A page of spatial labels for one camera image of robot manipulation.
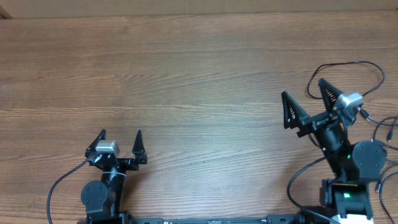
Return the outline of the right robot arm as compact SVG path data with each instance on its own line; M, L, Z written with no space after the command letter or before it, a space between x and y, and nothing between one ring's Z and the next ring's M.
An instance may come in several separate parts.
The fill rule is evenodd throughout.
M324 79L318 82L325 111L310 116L287 91L281 94L284 128L298 128L298 137L314 135L334 175L323 179L319 206L299 206L280 223L373 223L369 184L376 182L387 152L377 140L350 143L348 128L363 105L357 91L342 92Z

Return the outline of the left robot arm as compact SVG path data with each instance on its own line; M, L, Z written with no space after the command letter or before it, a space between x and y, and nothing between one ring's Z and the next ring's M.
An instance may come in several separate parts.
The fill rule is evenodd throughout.
M116 141L106 139L103 129L87 147L85 157L90 166L101 170L101 179L87 183L81 191L87 223L135 223L129 212L121 211L126 172L138 171L147 164L147 154L139 129L132 147L132 158L119 157Z

